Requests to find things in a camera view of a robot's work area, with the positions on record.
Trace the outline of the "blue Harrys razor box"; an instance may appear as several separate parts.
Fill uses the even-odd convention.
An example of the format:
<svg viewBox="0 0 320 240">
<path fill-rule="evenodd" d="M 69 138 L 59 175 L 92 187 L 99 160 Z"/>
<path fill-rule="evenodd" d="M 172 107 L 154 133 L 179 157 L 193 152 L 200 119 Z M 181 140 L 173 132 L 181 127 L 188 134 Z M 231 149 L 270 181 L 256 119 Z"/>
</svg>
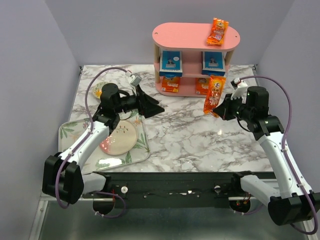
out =
<svg viewBox="0 0 320 240">
<path fill-rule="evenodd" d="M 182 77 L 182 52 L 172 50 L 160 50 L 159 76 Z"/>
</svg>

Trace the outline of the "orange Gillette box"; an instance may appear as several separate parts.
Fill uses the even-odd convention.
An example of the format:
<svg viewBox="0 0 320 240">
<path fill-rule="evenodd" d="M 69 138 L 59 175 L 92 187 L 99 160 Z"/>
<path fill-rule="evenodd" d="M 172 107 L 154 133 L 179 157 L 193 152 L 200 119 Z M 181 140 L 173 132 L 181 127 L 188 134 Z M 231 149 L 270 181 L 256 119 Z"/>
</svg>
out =
<svg viewBox="0 0 320 240">
<path fill-rule="evenodd" d="M 209 78 L 198 77 L 195 79 L 195 93 L 197 95 L 206 95 L 208 93 Z"/>
<path fill-rule="evenodd" d="M 179 76 L 164 76 L 161 83 L 161 90 L 163 92 L 178 93 L 180 80 L 181 78 Z"/>
</svg>

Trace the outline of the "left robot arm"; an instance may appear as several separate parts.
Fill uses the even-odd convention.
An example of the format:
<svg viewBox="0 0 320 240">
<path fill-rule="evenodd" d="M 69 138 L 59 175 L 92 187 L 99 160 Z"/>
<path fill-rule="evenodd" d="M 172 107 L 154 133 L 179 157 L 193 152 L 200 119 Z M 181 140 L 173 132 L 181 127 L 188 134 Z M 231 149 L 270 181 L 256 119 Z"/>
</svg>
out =
<svg viewBox="0 0 320 240">
<path fill-rule="evenodd" d="M 120 122 L 120 114 L 137 111 L 146 119 L 163 113 L 159 101 L 147 95 L 140 86 L 129 94 L 115 83 L 102 87 L 100 104 L 89 115 L 90 125 L 66 151 L 50 155 L 44 162 L 42 192 L 55 197 L 60 207 L 75 204 L 85 188 L 82 168 L 98 145 L 113 133 Z"/>
</svg>

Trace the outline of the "orange razor bag front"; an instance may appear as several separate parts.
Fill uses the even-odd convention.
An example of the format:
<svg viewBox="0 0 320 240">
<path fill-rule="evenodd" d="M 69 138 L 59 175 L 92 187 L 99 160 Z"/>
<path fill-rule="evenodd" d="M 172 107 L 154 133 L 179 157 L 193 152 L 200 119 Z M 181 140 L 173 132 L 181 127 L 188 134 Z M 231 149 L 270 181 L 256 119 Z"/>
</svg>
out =
<svg viewBox="0 0 320 240">
<path fill-rule="evenodd" d="M 206 44 L 220 46 L 224 43 L 224 38 L 229 27 L 229 22 L 220 18 L 213 18 L 210 34 L 206 39 Z"/>
</svg>

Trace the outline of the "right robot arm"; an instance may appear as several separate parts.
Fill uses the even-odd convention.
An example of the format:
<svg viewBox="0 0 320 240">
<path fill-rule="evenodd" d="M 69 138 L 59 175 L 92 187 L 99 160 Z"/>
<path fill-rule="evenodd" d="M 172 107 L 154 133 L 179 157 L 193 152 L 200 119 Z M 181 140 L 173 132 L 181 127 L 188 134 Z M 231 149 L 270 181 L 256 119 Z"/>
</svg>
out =
<svg viewBox="0 0 320 240">
<path fill-rule="evenodd" d="M 254 139 L 264 150 L 278 188 L 273 188 L 250 171 L 233 175 L 230 191 L 241 196 L 245 192 L 267 207 L 272 221 L 278 225 L 315 219 L 320 209 L 320 194 L 314 192 L 301 174 L 284 138 L 280 120 L 269 113 L 269 93 L 264 87 L 246 88 L 246 100 L 231 93 L 213 112 L 224 121 L 233 119 L 247 123 Z"/>
</svg>

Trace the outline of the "white Harrys razor box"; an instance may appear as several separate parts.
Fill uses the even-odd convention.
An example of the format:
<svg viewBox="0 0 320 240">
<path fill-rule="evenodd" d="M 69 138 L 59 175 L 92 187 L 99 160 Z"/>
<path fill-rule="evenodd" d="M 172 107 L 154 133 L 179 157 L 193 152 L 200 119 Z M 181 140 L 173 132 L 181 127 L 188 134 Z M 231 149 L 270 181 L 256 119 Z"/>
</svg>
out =
<svg viewBox="0 0 320 240">
<path fill-rule="evenodd" d="M 223 77 L 226 73 L 225 57 L 222 52 L 202 52 L 202 71 L 203 75 L 214 75 Z"/>
</svg>

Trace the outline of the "orange razor bag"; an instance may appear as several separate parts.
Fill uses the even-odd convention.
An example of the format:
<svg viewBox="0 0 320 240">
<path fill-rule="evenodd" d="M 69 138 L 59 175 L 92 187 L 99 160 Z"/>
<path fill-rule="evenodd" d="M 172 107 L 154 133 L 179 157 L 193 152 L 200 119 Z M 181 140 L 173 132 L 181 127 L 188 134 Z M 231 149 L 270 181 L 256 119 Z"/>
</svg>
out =
<svg viewBox="0 0 320 240">
<path fill-rule="evenodd" d="M 206 39 L 206 44 L 220 46 L 224 43 L 224 38 L 229 27 L 229 22 L 220 18 L 213 18 L 210 34 Z"/>
<path fill-rule="evenodd" d="M 203 112 L 205 115 L 211 114 L 216 118 L 219 117 L 219 115 L 214 113 L 213 110 L 219 105 L 225 83 L 226 78 L 224 76 L 210 76 L 208 91 L 203 106 Z"/>
</svg>

